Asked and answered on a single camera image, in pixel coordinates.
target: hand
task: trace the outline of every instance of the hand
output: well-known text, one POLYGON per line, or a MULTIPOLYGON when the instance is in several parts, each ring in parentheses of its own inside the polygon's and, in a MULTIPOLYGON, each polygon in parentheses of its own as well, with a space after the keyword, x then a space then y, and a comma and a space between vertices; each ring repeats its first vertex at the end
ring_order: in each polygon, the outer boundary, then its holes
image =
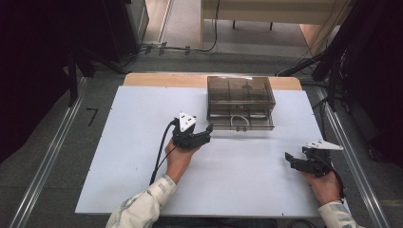
POLYGON ((300 173, 308 180, 308 184, 312 187, 320 205, 340 200, 340 185, 338 184, 335 173, 330 172, 320 178, 315 177, 313 174, 300 173))
POLYGON ((192 156, 201 148, 201 146, 190 150, 181 149, 179 147, 174 148, 175 145, 171 139, 165 148, 166 154, 173 150, 166 158, 168 163, 166 175, 168 175, 174 182, 178 183, 184 171, 186 171, 189 166, 192 156))

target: metal rail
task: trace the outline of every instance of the metal rail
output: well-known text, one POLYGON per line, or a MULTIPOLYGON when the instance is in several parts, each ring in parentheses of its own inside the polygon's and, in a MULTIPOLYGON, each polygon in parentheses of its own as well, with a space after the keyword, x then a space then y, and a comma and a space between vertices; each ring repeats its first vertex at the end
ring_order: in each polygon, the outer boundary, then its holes
POLYGON ((15 213, 9 228, 17 228, 17 227, 25 227, 30 213, 35 205, 36 201, 41 194, 41 191, 45 185, 45 182, 48 178, 50 170, 56 161, 56 158, 59 154, 60 148, 63 145, 63 141, 66 138, 66 135, 71 127, 71 124, 77 114, 77 111, 80 107, 80 104, 84 97, 84 92, 86 90, 88 79, 83 77, 79 84, 79 96, 77 101, 74 103, 72 107, 70 107, 62 123, 59 126, 59 129, 56 132, 52 142, 49 145, 48 152, 42 160, 41 165, 39 166, 32 182, 30 183, 26 193, 24 194, 20 205, 15 213))
MULTIPOLYGON (((320 100, 326 98, 326 90, 324 88, 318 88, 317 95, 319 96, 320 100)), ((359 192, 361 193, 361 197, 364 200, 365 205, 367 206, 367 210, 370 213, 371 219, 373 220, 374 227, 391 227, 388 219, 382 211, 374 190, 370 185, 370 182, 368 181, 367 176, 365 175, 365 172, 355 155, 353 146, 350 143, 343 126, 341 125, 337 113, 333 112, 332 109, 328 105, 326 105, 326 115, 329 118, 332 129, 335 131, 338 141, 344 147, 344 158, 346 159, 346 162, 352 171, 353 178, 355 179, 355 183, 358 187, 359 192)))

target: white tabletop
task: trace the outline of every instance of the white tabletop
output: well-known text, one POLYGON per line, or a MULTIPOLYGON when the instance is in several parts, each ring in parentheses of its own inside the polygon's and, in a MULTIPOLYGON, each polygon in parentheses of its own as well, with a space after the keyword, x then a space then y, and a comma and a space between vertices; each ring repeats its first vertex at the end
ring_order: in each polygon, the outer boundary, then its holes
MULTIPOLYGON (((318 203, 284 152, 321 139, 304 91, 274 90, 273 131, 212 132, 162 210, 166 216, 308 218, 318 203)), ((205 88, 121 86, 86 177, 76 213, 111 213, 148 186, 163 132, 183 111, 206 120, 205 88)), ((173 127, 168 132, 166 142, 173 127)), ((164 163, 157 175, 166 169, 164 163)))

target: wooden table edge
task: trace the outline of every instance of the wooden table edge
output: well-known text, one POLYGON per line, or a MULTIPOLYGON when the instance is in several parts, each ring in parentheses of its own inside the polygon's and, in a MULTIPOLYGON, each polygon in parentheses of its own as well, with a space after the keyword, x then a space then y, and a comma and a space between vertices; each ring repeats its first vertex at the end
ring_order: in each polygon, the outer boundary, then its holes
POLYGON ((268 77, 272 89, 302 90, 296 77, 276 77, 228 73, 129 73, 125 76, 123 86, 163 86, 163 87, 207 87, 207 76, 268 77))

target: white sleeve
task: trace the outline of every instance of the white sleeve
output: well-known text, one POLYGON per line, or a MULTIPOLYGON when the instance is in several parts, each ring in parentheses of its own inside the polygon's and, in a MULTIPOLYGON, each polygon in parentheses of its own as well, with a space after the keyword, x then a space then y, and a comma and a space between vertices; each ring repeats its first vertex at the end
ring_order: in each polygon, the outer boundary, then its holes
POLYGON ((317 209, 328 228, 361 227, 340 201, 329 202, 317 209))
POLYGON ((163 175, 146 191, 124 201, 112 213, 106 228, 151 227, 176 188, 176 183, 163 175))

